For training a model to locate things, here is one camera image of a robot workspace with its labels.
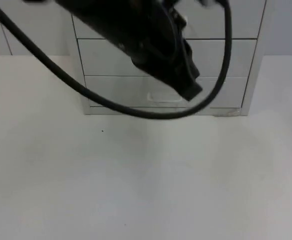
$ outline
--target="drawer handle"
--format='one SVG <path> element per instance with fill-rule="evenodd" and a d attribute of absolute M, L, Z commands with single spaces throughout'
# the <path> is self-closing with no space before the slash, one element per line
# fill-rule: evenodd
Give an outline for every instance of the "drawer handle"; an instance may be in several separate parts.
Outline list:
<path fill-rule="evenodd" d="M 155 103 L 179 103 L 182 101 L 181 96 L 175 93 L 148 93 L 147 99 Z"/>

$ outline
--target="drawer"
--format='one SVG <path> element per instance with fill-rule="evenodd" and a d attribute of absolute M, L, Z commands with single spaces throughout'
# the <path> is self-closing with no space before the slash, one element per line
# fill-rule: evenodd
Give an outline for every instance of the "drawer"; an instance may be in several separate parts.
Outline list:
<path fill-rule="evenodd" d="M 191 102 L 183 100 L 172 88 L 148 76 L 86 76 L 86 85 L 97 94 L 129 107 L 185 108 L 202 101 L 213 89 L 217 78 L 202 77 L 203 91 Z M 211 108 L 240 108 L 247 78 L 228 77 Z M 90 106 L 99 106 L 90 101 Z"/>
<path fill-rule="evenodd" d="M 257 38 L 265 0 L 230 0 L 230 5 L 233 37 Z M 188 20 L 188 27 L 184 32 L 186 38 L 224 38 L 224 13 L 220 6 L 204 8 L 197 0 L 182 0 L 177 5 L 177 9 Z M 74 17 L 74 25 L 77 37 L 80 39 L 102 38 L 76 17 Z"/>
<path fill-rule="evenodd" d="M 202 77 L 219 75 L 223 54 L 223 40 L 189 40 L 193 59 Z M 79 50 L 86 76 L 145 76 L 119 49 L 103 39 L 80 39 Z M 234 40 L 229 77 L 247 77 L 256 40 Z"/>

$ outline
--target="black cable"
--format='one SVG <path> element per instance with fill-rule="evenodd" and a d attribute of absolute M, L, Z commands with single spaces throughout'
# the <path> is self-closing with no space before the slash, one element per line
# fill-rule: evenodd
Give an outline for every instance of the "black cable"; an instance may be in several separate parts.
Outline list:
<path fill-rule="evenodd" d="M 71 87 L 73 90 L 77 91 L 84 97 L 103 105 L 111 110 L 120 112 L 122 114 L 130 115 L 133 117 L 143 118 L 143 119 L 154 119 L 154 120 L 172 120 L 180 119 L 197 113 L 207 107 L 218 95 L 225 81 L 230 57 L 231 57 L 231 45 L 232 45 L 232 26 L 231 26 L 231 9 L 228 0 L 217 0 L 218 3 L 224 8 L 225 12 L 225 50 L 224 59 L 221 67 L 221 71 L 216 82 L 214 89 L 198 105 L 181 112 L 172 113 L 155 113 L 141 111 L 126 107 L 115 102 L 109 101 L 100 95 L 90 91 L 86 87 L 82 86 L 71 76 L 69 76 L 65 71 L 63 71 L 58 65 L 51 61 L 47 55 L 45 55 L 17 26 L 10 20 L 10 18 L 0 9 L 0 23 L 2 23 L 16 38 L 17 40 L 26 47 L 43 65 L 45 65 L 53 74 L 55 74 L 61 81 Z"/>

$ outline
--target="white wall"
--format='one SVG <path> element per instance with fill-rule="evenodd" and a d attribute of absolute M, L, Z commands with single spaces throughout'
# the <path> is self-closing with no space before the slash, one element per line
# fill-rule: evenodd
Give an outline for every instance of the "white wall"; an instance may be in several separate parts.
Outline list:
<path fill-rule="evenodd" d="M 0 7 L 49 55 L 67 55 L 60 8 L 53 2 L 30 5 L 22 0 L 0 0 Z M 5 29 L 11 52 L 29 54 Z M 9 55 L 9 48 L 0 26 L 0 55 Z M 292 55 L 292 0 L 277 0 L 273 21 L 269 29 L 268 55 Z"/>

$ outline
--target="white drawer cabinet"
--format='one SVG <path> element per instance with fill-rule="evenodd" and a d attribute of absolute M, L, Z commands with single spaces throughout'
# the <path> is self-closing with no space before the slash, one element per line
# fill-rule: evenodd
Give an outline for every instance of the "white drawer cabinet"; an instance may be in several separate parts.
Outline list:
<path fill-rule="evenodd" d="M 200 114 L 248 114 L 266 43 L 267 26 L 275 0 L 230 0 L 233 48 L 224 86 Z M 135 68 L 129 57 L 80 20 L 65 12 L 68 45 L 77 79 L 94 92 L 120 104 L 155 112 L 177 112 L 203 100 L 214 87 L 224 54 L 224 13 L 221 7 L 203 8 L 196 0 L 181 0 L 177 9 L 188 20 L 184 35 L 193 49 L 203 87 L 187 102 L 170 87 Z M 82 97 L 86 114 L 113 114 Z"/>
<path fill-rule="evenodd" d="M 193 60 L 202 77 L 219 75 L 223 40 L 189 40 Z M 104 39 L 79 39 L 82 66 L 86 76 L 145 76 L 131 59 Z M 247 77 L 255 51 L 256 40 L 234 40 L 229 77 Z"/>

